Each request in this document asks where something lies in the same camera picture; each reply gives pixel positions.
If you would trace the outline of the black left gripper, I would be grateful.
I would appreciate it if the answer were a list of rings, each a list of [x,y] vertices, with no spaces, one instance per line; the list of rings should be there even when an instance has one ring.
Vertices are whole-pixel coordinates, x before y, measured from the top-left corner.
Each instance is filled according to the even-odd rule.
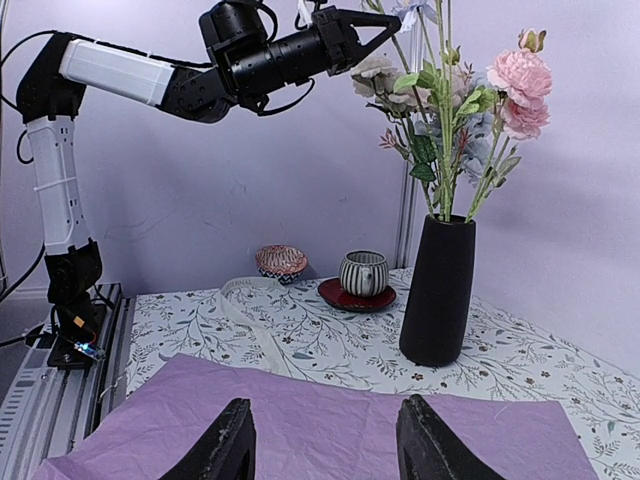
[[[399,32],[395,15],[327,7],[312,14],[312,25],[273,42],[243,48],[234,59],[240,93],[271,93],[326,72],[343,73]],[[381,28],[362,44],[358,28]]]

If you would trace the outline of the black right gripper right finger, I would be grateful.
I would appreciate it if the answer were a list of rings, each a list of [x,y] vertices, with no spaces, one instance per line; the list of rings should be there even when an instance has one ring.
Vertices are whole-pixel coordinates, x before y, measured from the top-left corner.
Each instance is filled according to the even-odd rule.
[[[396,444],[401,479],[502,479],[417,394],[402,401]]]

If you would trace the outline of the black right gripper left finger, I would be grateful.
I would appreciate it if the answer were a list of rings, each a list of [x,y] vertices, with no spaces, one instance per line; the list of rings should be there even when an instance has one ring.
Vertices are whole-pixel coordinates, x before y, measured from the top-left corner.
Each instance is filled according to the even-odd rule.
[[[254,479],[255,461],[256,430],[251,402],[235,398],[167,472],[167,480]]]

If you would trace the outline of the large pale pink peony stem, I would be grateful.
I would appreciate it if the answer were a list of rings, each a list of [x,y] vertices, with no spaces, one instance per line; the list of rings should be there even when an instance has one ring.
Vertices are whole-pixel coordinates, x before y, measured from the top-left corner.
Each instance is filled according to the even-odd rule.
[[[422,187],[428,213],[435,214],[440,186],[438,157],[441,132],[432,90],[396,82],[405,74],[385,56],[371,56],[351,71],[354,91],[366,106],[384,115],[388,122],[379,147],[397,152],[410,164],[409,175]]]

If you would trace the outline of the blue poppy flower stem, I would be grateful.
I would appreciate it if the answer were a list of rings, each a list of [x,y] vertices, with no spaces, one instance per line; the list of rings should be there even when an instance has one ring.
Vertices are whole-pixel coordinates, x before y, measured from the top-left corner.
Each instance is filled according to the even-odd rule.
[[[408,162],[431,216],[452,221],[459,179],[468,177],[476,192],[461,219],[470,223],[489,195],[501,128],[495,117],[499,94],[452,47],[449,2],[398,1],[391,12],[402,32],[419,34],[422,57],[411,63],[394,39],[400,62],[363,60],[351,72],[354,90],[386,117],[380,146]]]

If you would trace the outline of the purple pink wrapping paper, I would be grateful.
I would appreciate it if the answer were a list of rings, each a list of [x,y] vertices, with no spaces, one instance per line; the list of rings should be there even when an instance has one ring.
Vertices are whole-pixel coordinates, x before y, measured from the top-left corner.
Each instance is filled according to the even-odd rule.
[[[294,380],[178,354],[72,452],[44,460],[39,479],[157,479],[233,399],[246,398],[260,479],[395,479],[402,397]],[[556,401],[447,394],[428,403],[507,479],[592,479],[596,473]]]

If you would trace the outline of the light blue flower stem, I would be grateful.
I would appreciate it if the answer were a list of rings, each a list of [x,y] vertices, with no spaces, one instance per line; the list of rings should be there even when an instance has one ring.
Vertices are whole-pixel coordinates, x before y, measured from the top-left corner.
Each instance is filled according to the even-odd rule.
[[[456,66],[454,79],[454,107],[457,108],[469,94],[478,86],[490,87],[485,76],[463,71]],[[487,163],[491,147],[491,128],[494,115],[491,110],[474,113],[466,117],[464,129],[468,134],[468,141],[462,149],[460,171],[468,177],[468,182],[477,187],[484,167]]]

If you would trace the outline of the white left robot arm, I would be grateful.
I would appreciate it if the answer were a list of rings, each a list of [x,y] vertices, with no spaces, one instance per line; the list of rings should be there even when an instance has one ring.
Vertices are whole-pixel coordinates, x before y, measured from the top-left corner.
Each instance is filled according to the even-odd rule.
[[[165,57],[207,61],[198,19],[215,1],[9,1],[3,53],[34,32],[75,32]],[[306,253],[304,278],[337,274],[344,254],[397,245],[402,162],[379,148],[381,112],[344,73],[279,115],[233,108],[207,125],[87,88],[74,155],[102,282],[127,295],[215,288],[256,273],[254,254]],[[21,117],[4,106],[1,239],[8,281],[33,263],[43,225],[33,165],[15,155]]]

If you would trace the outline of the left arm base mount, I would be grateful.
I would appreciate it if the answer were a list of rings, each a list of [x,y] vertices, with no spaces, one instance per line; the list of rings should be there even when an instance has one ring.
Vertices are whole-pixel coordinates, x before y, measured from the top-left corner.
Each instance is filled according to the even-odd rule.
[[[38,351],[44,350],[49,367],[87,369],[105,356],[99,337],[109,310],[108,303],[96,300],[73,307],[54,305],[48,322],[27,333],[23,342]]]

